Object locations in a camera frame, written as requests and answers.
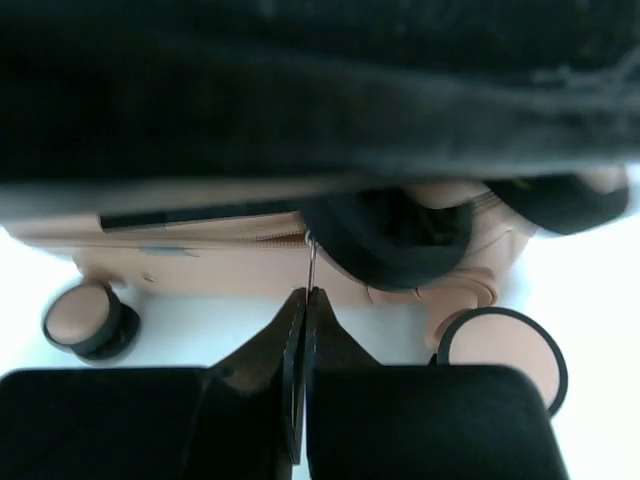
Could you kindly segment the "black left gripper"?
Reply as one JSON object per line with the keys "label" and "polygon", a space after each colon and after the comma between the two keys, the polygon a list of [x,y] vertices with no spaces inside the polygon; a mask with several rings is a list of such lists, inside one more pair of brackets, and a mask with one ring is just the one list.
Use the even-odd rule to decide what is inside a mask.
{"label": "black left gripper", "polygon": [[578,233],[639,159],[635,1],[5,1],[1,218],[297,209],[381,288],[452,268],[471,209],[400,194],[475,180],[535,226]]}

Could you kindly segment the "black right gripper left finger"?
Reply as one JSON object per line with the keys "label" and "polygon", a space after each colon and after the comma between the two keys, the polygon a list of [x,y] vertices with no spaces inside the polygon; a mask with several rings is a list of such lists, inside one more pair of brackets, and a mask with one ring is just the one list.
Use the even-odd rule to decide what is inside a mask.
{"label": "black right gripper left finger", "polygon": [[208,367],[17,370],[5,479],[288,479],[301,456],[306,293]]}

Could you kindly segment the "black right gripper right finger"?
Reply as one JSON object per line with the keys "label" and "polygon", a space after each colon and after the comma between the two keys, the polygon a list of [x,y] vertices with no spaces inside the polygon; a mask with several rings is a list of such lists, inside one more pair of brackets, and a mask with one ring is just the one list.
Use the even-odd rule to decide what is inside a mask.
{"label": "black right gripper right finger", "polygon": [[312,291],[307,456],[313,479],[565,479],[533,383],[507,366],[385,366]]}

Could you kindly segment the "pink hard-shell suitcase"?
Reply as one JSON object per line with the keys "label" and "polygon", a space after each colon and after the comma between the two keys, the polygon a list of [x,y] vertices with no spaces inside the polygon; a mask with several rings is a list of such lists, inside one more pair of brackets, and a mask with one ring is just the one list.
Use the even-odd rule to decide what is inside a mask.
{"label": "pink hard-shell suitcase", "polygon": [[69,215],[7,226],[19,242],[71,258],[86,279],[163,295],[278,299],[313,278],[342,305],[422,305],[426,341],[448,364],[525,372],[550,413],[568,371],[535,321],[497,305],[539,229],[571,235],[622,216],[623,167],[580,175],[422,184],[318,200],[127,215]]}

